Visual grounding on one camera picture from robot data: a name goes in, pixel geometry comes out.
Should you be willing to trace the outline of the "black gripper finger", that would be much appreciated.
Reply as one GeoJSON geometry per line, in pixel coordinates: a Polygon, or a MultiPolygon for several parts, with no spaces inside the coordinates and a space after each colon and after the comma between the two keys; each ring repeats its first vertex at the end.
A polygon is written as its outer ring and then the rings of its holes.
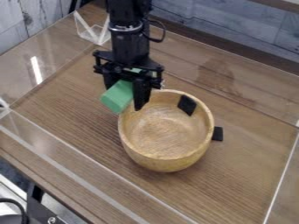
{"type": "Polygon", "coordinates": [[[151,97],[151,89],[151,83],[149,80],[137,79],[134,81],[134,101],[137,111],[139,111],[149,103],[151,97]]]}
{"type": "Polygon", "coordinates": [[[103,78],[105,78],[106,88],[111,88],[119,81],[119,75],[117,73],[105,73],[103,78]]]}

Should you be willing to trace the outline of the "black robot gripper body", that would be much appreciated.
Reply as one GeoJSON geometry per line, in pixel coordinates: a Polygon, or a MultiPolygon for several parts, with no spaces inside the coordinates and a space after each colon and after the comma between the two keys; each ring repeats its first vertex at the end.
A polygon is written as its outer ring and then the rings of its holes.
{"type": "Polygon", "coordinates": [[[94,52],[98,74],[118,74],[119,79],[135,81],[149,80],[151,88],[161,88],[165,67],[150,58],[150,42],[161,43],[165,38],[150,36],[147,27],[135,29],[110,28],[113,50],[94,52]]]}

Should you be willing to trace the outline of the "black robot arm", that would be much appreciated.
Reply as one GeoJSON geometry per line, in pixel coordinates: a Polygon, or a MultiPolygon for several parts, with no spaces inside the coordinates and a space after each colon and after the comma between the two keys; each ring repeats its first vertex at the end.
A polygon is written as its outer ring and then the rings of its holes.
{"type": "Polygon", "coordinates": [[[107,0],[111,50],[94,52],[94,70],[103,75],[109,109],[121,114],[130,103],[141,110],[153,89],[163,87],[165,66],[150,58],[150,42],[162,43],[166,27],[150,18],[153,0],[107,0]]]}

